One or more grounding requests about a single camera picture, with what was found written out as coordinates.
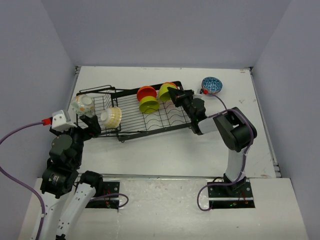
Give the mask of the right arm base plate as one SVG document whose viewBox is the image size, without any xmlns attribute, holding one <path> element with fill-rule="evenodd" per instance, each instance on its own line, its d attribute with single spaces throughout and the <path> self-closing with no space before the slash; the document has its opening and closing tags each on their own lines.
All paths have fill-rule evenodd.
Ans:
<svg viewBox="0 0 320 240">
<path fill-rule="evenodd" d="M 207 192 L 211 210 L 254 209 L 256 207 L 251 182 L 248 179 L 242 185 L 209 186 Z"/>
</svg>

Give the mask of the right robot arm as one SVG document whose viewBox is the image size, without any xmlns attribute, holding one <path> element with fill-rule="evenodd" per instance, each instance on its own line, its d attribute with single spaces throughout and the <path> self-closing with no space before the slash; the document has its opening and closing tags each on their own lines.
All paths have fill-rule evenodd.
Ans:
<svg viewBox="0 0 320 240">
<path fill-rule="evenodd" d="M 168 93 L 174 105 L 183 108 L 196 135 L 219 132 L 228 148 L 227 168 L 220 185 L 227 196 L 235 196 L 246 181 L 246 160 L 249 148 L 258 135 L 256 128 L 238 107 L 207 116 L 204 100 L 194 97 L 193 90 L 169 87 Z"/>
</svg>

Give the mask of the blue patterned bowl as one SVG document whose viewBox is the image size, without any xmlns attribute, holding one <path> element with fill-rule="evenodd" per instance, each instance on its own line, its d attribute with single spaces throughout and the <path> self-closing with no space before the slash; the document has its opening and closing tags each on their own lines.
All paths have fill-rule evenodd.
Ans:
<svg viewBox="0 0 320 240">
<path fill-rule="evenodd" d="M 205 77 L 201 82 L 202 92 L 208 96 L 214 96 L 223 88 L 223 83 L 216 77 Z"/>
</svg>

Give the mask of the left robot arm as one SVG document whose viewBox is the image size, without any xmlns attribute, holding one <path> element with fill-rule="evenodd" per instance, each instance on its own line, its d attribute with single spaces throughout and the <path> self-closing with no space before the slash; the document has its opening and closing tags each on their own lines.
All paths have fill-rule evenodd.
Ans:
<svg viewBox="0 0 320 240">
<path fill-rule="evenodd" d="M 66 240 L 92 197 L 103 193 L 102 176 L 87 171 L 80 178 L 68 207 L 64 207 L 72 192 L 82 164 L 84 142 L 101 133 L 98 117 L 81 115 L 87 125 L 81 128 L 71 122 L 68 113 L 58 111 L 48 120 L 49 131 L 55 135 L 49 151 L 46 170 L 40 186 L 43 206 L 31 235 L 33 240 Z"/>
</svg>

